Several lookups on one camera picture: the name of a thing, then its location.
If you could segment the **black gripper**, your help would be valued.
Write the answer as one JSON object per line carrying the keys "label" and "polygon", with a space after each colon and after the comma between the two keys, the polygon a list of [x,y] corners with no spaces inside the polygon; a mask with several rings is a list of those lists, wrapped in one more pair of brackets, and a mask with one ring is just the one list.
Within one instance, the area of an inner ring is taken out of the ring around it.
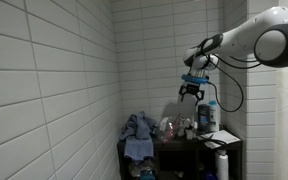
{"label": "black gripper", "polygon": [[184,99],[184,95],[185,94],[191,94],[191,95],[194,95],[196,97],[196,103],[195,103],[195,106],[198,105],[198,103],[204,99],[204,90],[201,90],[200,89],[200,85],[197,84],[197,85],[194,85],[194,84],[183,84],[181,86],[181,90],[179,92],[181,98],[181,102],[183,101]]}

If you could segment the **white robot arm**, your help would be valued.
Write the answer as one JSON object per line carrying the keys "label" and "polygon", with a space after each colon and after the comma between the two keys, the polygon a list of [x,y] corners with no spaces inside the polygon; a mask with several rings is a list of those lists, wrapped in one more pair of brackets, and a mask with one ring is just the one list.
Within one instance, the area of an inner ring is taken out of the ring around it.
{"label": "white robot arm", "polygon": [[272,7],[230,31],[204,39],[186,51],[183,61],[192,70],[213,70],[219,55],[243,57],[249,54],[261,65],[288,67],[287,7]]}

